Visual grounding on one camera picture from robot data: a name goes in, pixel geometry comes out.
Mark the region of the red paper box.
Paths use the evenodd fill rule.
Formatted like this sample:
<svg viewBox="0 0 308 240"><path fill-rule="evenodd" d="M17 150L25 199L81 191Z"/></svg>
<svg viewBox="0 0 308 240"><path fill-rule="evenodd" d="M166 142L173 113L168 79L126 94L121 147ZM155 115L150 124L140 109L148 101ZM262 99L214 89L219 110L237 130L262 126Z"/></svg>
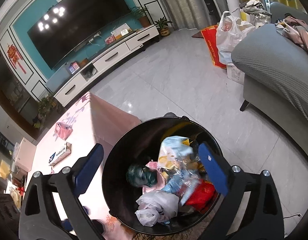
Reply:
<svg viewBox="0 0 308 240"><path fill-rule="evenodd" d="M214 185L207 181L201 180L193 194L185 202L185 205L193 207L201 214L206 213L217 197L217 191Z"/></svg>

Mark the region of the blue white ointment box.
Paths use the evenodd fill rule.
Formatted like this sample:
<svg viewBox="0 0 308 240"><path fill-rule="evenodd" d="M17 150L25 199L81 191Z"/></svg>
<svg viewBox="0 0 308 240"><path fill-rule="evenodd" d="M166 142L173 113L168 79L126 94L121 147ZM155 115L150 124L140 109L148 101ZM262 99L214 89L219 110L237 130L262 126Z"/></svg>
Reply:
<svg viewBox="0 0 308 240"><path fill-rule="evenodd" d="M61 162L63 159L65 159L67 156L71 154L71 148L72 144L69 142L65 142L61 148L59 148L57 151L55 151L48 160L49 166L55 166L59 162Z"/></svg>

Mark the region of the clear plastic packaging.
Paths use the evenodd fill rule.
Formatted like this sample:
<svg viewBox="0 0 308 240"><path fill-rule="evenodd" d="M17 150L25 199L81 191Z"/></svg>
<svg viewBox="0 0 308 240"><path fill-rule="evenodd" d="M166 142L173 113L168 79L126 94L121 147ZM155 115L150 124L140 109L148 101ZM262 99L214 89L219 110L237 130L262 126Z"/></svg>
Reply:
<svg viewBox="0 0 308 240"><path fill-rule="evenodd" d="M185 202L194 193L196 187L201 183L201 177L197 169L188 170L182 161L177 161L175 153L167 146L167 137L161 142L158 156L158 170L165 172L166 185L163 191L173 193L179 197L179 205Z"/></svg>

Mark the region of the black plastic bag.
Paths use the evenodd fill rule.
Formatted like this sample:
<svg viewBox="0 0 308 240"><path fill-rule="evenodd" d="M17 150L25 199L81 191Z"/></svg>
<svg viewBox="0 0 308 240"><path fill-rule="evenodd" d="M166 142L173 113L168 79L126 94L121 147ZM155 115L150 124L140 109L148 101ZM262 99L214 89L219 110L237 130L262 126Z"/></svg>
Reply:
<svg viewBox="0 0 308 240"><path fill-rule="evenodd" d="M143 187L147 183L150 169L144 165L131 165L126 174L127 181L135 187Z"/></svg>

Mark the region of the white plastic bag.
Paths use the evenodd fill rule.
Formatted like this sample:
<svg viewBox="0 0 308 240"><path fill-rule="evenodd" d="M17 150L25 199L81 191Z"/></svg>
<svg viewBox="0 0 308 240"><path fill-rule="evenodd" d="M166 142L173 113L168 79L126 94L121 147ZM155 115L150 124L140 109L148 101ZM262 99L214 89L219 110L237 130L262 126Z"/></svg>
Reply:
<svg viewBox="0 0 308 240"><path fill-rule="evenodd" d="M179 197L165 191L151 191L140 196L136 203L135 215L143 226L154 226L164 223L178 214Z"/></svg>

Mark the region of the yellow chip bag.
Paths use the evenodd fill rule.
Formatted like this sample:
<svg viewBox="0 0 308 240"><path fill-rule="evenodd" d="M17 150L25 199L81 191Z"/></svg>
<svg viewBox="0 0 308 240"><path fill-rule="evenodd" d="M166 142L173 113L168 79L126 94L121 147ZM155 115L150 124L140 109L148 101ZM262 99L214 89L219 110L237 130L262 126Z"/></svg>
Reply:
<svg viewBox="0 0 308 240"><path fill-rule="evenodd" d="M206 173L198 157L198 147L204 135L204 131L197 125L189 122L182 122L171 128L168 128L164 134L166 137L172 137L167 140L167 146L175 153L177 161L182 161L188 170L197 169L199 173Z"/></svg>

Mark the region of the pink plastic wrapper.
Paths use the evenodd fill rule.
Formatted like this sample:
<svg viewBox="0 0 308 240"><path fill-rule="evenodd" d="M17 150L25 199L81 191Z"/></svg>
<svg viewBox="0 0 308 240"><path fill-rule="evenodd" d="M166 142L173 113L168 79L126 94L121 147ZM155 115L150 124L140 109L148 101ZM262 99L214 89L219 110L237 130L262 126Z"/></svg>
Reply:
<svg viewBox="0 0 308 240"><path fill-rule="evenodd" d="M143 194L151 191L161 190L166 185L165 172L158 170L158 163L156 161L149 161L146 167L150 169L147 176L147 183L143 186Z"/></svg>

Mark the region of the yellow cloth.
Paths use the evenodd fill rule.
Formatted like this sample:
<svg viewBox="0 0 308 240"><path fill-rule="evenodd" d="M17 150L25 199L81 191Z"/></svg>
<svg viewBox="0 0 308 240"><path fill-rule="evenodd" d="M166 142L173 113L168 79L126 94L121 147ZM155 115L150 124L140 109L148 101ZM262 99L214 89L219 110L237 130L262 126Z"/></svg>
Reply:
<svg viewBox="0 0 308 240"><path fill-rule="evenodd" d="M8 179L10 174L10 165L5 162L4 160L1 160L0 164L0 177L4 180Z"/></svg>

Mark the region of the white storage box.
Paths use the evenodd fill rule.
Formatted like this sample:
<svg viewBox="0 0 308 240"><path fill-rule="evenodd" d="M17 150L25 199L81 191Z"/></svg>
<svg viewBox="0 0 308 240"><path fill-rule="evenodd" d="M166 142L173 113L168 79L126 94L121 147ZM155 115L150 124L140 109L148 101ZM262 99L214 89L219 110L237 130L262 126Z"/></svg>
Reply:
<svg viewBox="0 0 308 240"><path fill-rule="evenodd" d="M31 171L36 148L34 144L26 138L23 138L16 151L16 166L23 169L25 172Z"/></svg>

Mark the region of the pink patterned tablecloth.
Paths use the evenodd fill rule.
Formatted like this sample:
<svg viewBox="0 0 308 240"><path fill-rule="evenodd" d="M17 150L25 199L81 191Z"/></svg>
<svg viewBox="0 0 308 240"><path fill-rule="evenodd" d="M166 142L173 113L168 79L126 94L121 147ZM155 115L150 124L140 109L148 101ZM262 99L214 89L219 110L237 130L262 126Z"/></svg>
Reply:
<svg viewBox="0 0 308 240"><path fill-rule="evenodd" d="M71 144L71 154L54 167L49 166L51 155L65 144L52 127L37 144L32 169L28 172L29 178L37 171L53 174L64 167L73 166L79 158L89 154L96 143L103 146L104 156L107 157L115 143L141 122L136 116L90 92L74 103L58 121L72 127L72 133L66 140ZM100 166L79 201L88 209L90 219L96 219L103 224L105 239L133 239L136 233L109 214L102 192L102 172L103 167Z"/></svg>

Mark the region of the white tv cabinet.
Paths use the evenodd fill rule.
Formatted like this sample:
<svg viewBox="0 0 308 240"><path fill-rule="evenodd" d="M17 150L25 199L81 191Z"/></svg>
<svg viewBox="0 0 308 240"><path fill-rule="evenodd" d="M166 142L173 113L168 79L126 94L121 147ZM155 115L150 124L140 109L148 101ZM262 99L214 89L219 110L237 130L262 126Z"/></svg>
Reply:
<svg viewBox="0 0 308 240"><path fill-rule="evenodd" d="M89 61L54 94L54 97L63 107L67 106L98 77L121 60L143 48L147 41L158 37L158 35L159 32L155 25L131 31Z"/></svg>

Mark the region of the white shopping bag on floor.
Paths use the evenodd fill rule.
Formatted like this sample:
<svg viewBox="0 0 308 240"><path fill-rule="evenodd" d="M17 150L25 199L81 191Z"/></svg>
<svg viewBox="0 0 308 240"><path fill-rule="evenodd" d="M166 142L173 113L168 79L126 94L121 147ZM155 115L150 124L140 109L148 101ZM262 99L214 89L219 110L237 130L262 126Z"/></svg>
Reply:
<svg viewBox="0 0 308 240"><path fill-rule="evenodd" d="M241 20L229 11L223 12L216 32L219 61L224 65L232 63L231 53L236 45L255 29L248 21Z"/></svg>

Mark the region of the potted plant on floor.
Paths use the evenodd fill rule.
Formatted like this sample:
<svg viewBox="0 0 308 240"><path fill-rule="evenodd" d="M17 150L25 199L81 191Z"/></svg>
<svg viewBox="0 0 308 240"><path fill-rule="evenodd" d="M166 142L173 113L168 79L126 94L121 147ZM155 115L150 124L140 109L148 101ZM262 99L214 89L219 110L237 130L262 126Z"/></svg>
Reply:
<svg viewBox="0 0 308 240"><path fill-rule="evenodd" d="M166 17L162 17L154 23L161 37L167 37L170 35L170 29L168 25L172 23L172 21L168 21Z"/></svg>

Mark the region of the black television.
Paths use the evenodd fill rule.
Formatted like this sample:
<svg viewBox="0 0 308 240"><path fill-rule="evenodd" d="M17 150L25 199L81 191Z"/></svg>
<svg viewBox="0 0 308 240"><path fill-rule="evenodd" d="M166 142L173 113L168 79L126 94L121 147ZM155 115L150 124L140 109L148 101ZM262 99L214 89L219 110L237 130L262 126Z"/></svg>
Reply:
<svg viewBox="0 0 308 240"><path fill-rule="evenodd" d="M101 28L130 13L124 0L62 0L27 34L50 69Z"/></svg>

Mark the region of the potted plant on cabinet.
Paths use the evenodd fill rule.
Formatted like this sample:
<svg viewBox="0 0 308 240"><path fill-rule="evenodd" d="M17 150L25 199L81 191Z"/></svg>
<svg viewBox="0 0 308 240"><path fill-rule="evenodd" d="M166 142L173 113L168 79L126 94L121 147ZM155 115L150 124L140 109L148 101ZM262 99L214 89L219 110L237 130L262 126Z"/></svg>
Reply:
<svg viewBox="0 0 308 240"><path fill-rule="evenodd" d="M143 28L151 25L149 20L150 13L147 7L133 7L131 8L131 15L139 21Z"/></svg>

